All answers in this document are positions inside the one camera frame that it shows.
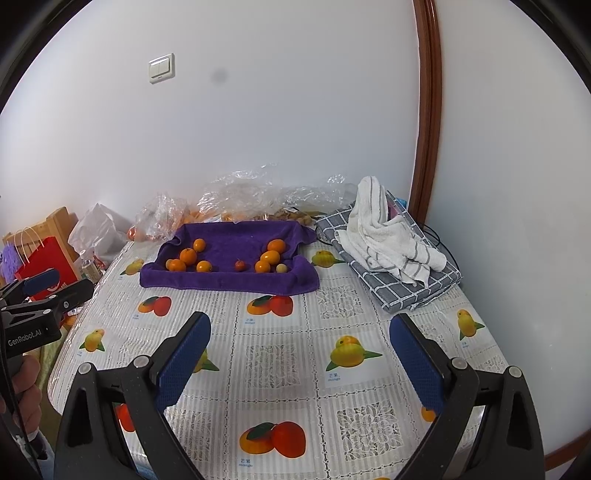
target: purple towel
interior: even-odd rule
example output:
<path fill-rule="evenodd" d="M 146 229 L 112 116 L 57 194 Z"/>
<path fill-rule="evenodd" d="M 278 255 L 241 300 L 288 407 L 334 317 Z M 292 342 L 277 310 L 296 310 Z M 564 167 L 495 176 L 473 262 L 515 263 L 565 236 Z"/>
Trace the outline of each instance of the purple towel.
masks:
<path fill-rule="evenodd" d="M 201 273 L 195 266 L 186 272 L 169 272 L 166 261 L 178 258 L 182 249 L 192 247 L 193 241 L 203 238 L 205 251 L 197 254 L 197 261 L 207 260 L 213 271 Z M 255 273 L 254 264 L 267 250 L 267 243 L 281 238 L 287 250 L 281 262 L 288 273 Z M 316 240 L 316 233 L 298 222 L 216 222 L 189 223 L 179 228 L 172 240 L 160 247 L 155 262 L 145 264 L 139 272 L 142 287 L 172 287 L 182 290 L 231 290 L 267 293 L 271 295 L 299 295 L 317 290 L 320 285 L 316 269 L 302 255 L 296 255 L 300 244 Z M 247 270 L 236 272 L 237 260 L 246 262 Z"/>

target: light switch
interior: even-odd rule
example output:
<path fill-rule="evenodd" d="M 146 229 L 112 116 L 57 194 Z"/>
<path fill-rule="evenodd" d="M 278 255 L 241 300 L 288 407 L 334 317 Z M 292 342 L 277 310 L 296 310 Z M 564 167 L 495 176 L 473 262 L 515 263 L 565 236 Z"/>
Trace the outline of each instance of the light switch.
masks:
<path fill-rule="evenodd" d="M 148 77 L 150 83 L 158 83 L 174 77 L 174 53 L 148 62 Z"/>

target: finger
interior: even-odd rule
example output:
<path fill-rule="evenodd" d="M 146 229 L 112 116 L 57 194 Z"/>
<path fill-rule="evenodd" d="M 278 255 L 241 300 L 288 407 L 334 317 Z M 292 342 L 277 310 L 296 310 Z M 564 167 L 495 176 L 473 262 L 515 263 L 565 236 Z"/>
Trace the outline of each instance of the finger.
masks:
<path fill-rule="evenodd" d="M 12 377 L 15 395 L 24 392 L 35 383 L 40 369 L 39 362 L 34 356 L 22 356 L 21 369 Z"/>
<path fill-rule="evenodd" d="M 21 411 L 21 417 L 23 421 L 27 419 L 35 412 L 41 404 L 41 390 L 36 385 L 33 385 L 25 393 L 22 394 L 21 401 L 18 404 L 18 409 Z M 14 423 L 18 425 L 18 416 L 16 413 L 12 415 Z"/>
<path fill-rule="evenodd" d="M 39 428 L 39 424 L 41 423 L 41 407 L 37 407 L 37 409 L 29 416 L 29 418 L 25 421 L 25 432 L 26 434 L 32 433 Z"/>

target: blue textured pad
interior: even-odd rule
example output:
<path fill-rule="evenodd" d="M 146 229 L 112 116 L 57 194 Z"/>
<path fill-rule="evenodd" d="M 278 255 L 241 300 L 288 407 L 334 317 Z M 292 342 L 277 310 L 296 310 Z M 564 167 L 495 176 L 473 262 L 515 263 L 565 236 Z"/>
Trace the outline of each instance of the blue textured pad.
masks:
<path fill-rule="evenodd" d="M 156 410 L 164 412 L 166 407 L 175 405 L 181 396 L 195 365 L 209 343 L 212 324 L 203 312 L 194 312 L 197 316 L 195 325 L 174 351 L 158 378 L 158 395 L 155 399 Z"/>
<path fill-rule="evenodd" d="M 60 272 L 55 268 L 49 268 L 39 275 L 26 279 L 22 283 L 22 292 L 27 297 L 39 293 L 40 291 L 47 290 L 53 285 L 57 285 L 60 281 Z"/>
<path fill-rule="evenodd" d="M 423 406 L 441 414 L 445 405 L 443 379 L 399 315 L 390 321 L 390 343 Z"/>

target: fruit-patterned tablecloth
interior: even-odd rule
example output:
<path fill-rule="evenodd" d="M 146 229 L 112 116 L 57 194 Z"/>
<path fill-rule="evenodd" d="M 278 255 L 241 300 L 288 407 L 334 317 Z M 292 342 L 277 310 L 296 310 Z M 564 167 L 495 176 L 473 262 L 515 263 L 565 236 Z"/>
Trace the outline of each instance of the fruit-patterned tablecloth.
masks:
<path fill-rule="evenodd" d="M 152 261 L 158 247 L 130 242 L 85 305 L 49 380 L 58 412 L 82 362 L 104 369 L 150 355 L 200 310 L 212 321 L 207 358 L 165 416 L 205 478 L 371 480 L 400 471 L 432 418 L 390 345 L 391 315 L 336 250 L 305 247 L 310 261 L 322 259 L 320 288 L 277 297 L 142 288 L 141 262 L 126 267 Z M 458 286 L 409 315 L 448 356 L 506 368 Z M 475 408 L 460 448 L 473 441 L 481 415 Z M 136 463 L 148 466 L 136 434 L 124 433 Z"/>

